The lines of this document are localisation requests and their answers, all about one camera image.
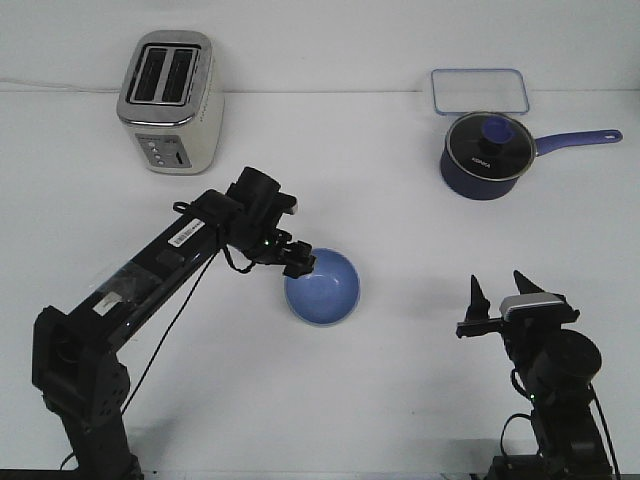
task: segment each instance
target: barcode sticker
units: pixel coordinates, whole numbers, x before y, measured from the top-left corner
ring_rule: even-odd
[[[204,222],[202,220],[198,220],[194,218],[189,223],[187,223],[186,227],[176,233],[173,237],[169,239],[169,245],[173,245],[176,248],[182,246],[184,242],[189,240],[194,233],[204,227]]]
[[[109,311],[115,307],[118,303],[122,301],[122,297],[118,295],[116,292],[109,292],[102,300],[100,300],[95,307],[93,307],[93,311],[98,315],[105,316]]]

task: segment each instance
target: blue bowl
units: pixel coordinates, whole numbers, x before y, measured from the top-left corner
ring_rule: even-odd
[[[360,280],[344,255],[316,248],[313,272],[300,278],[286,277],[284,292],[293,312],[316,325],[331,325],[349,315],[360,298]]]

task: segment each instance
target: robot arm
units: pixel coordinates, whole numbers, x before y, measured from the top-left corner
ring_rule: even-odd
[[[130,380],[116,353],[207,259],[230,245],[252,264],[284,265],[293,278],[312,271],[311,246],[276,228],[296,205],[279,189],[245,168],[226,194],[208,190],[190,204],[176,203],[181,217],[70,314],[49,306],[38,316],[32,380],[71,441],[79,465],[71,478],[142,478],[122,424]]]
[[[501,317],[493,319],[489,301],[472,277],[471,304],[456,331],[458,337],[500,333],[514,364],[514,386],[532,405],[538,454],[494,458],[488,480],[608,480],[611,466],[589,410],[600,352],[584,335],[561,328],[580,313],[563,295],[545,292],[517,271],[514,276],[520,295],[505,298]]]

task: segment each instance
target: power cord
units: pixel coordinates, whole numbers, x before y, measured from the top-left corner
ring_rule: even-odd
[[[19,85],[23,87],[31,88],[45,88],[47,90],[56,90],[62,92],[86,92],[86,93],[118,93],[119,88],[114,87],[90,87],[87,85],[74,85],[71,83],[55,83],[55,82],[41,82],[38,80],[22,80],[20,78],[12,77],[0,77],[0,83],[7,83],[10,85]],[[32,92],[34,90],[10,90],[10,91],[26,91]]]
[[[500,451],[502,452],[502,456],[505,459],[508,459],[509,455],[504,449],[504,434],[507,431],[507,426],[511,423],[512,420],[515,420],[516,418],[524,418],[525,420],[529,420],[529,422],[531,422],[531,416],[527,415],[526,413],[514,413],[509,418],[507,418],[507,421],[504,423],[504,427],[502,427],[502,433],[500,434]]]
[[[613,448],[613,441],[611,440],[611,434],[609,433],[609,427],[607,426],[607,420],[604,418],[604,412],[602,410],[602,405],[600,405],[600,400],[598,399],[598,395],[596,395],[596,390],[593,388],[593,384],[589,384],[589,390],[593,393],[593,403],[596,405],[596,410],[598,410],[598,415],[600,415],[600,422],[602,423],[602,430],[604,430],[604,436],[607,439],[607,447],[609,448],[609,455],[611,456],[611,463],[613,463],[613,471],[615,473],[616,479],[620,480],[620,468],[618,467],[618,460],[616,458],[616,452]]]
[[[175,325],[176,321],[180,317],[180,314],[182,314],[182,312],[184,311],[185,307],[187,306],[187,303],[189,303],[189,300],[191,300],[191,296],[193,295],[193,292],[195,292],[196,287],[200,283],[200,280],[202,280],[202,277],[204,276],[204,274],[206,273],[207,269],[211,265],[211,262],[213,262],[214,258],[215,258],[215,256],[211,257],[207,261],[207,263],[205,264],[204,268],[202,269],[202,271],[198,275],[198,278],[196,279],[196,281],[194,282],[193,286],[191,287],[191,290],[187,294],[187,298],[185,298],[184,302],[182,302],[182,305],[178,309],[178,313],[176,313],[176,315],[173,317],[173,320],[171,320],[171,323],[169,324],[167,329],[164,331],[164,334],[162,335],[162,338],[160,338],[160,341],[158,342],[158,345],[156,346],[156,349],[154,350],[153,355],[151,355],[151,358],[149,359],[149,362],[147,363],[147,366],[145,367],[144,372],[142,372],[142,375],[140,376],[140,380],[138,380],[138,383],[136,384],[136,387],[133,389],[133,392],[131,392],[131,395],[129,395],[129,398],[127,399],[126,403],[122,407],[122,415],[124,415],[124,412],[127,411],[127,408],[129,408],[129,405],[131,404],[131,400],[133,400],[133,397],[135,397],[136,393],[138,393],[138,390],[140,390],[140,386],[142,385],[142,382],[146,378],[147,374],[149,373],[149,370],[151,369],[151,365],[153,364],[154,360],[158,356],[158,352],[160,352],[160,348],[162,347],[162,344],[164,343],[164,341],[166,340],[167,336],[169,335],[169,332],[171,331],[171,329]]]
[[[64,460],[62,461],[62,463],[60,464],[60,470],[62,470],[64,468],[64,466],[69,462],[69,460],[71,460],[73,457],[75,457],[76,454],[71,452],[69,455],[67,455],[66,457],[64,457]]]
[[[526,390],[522,387],[522,385],[520,385],[518,383],[518,377],[516,377],[517,373],[518,373],[518,371],[515,368],[513,370],[511,370],[511,385],[513,385],[513,388],[516,390],[516,392],[518,392],[520,395],[522,395],[527,400],[531,400],[529,398],[529,396],[527,395]]]
[[[227,247],[226,244],[224,247],[222,247],[222,253],[224,253],[224,258],[227,259],[227,263],[231,267],[231,270],[235,270],[236,272],[242,273],[243,275],[246,273],[249,273],[253,269],[253,267],[256,266],[256,262],[252,260],[251,263],[249,263],[249,265],[247,265],[245,268],[236,267],[235,264],[233,263],[233,258],[231,258],[231,252],[229,251],[229,247]]]

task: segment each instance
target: toaster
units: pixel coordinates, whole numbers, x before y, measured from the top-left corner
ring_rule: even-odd
[[[211,41],[185,30],[158,30],[138,42],[117,114],[154,172],[189,175],[213,162],[224,93]]]

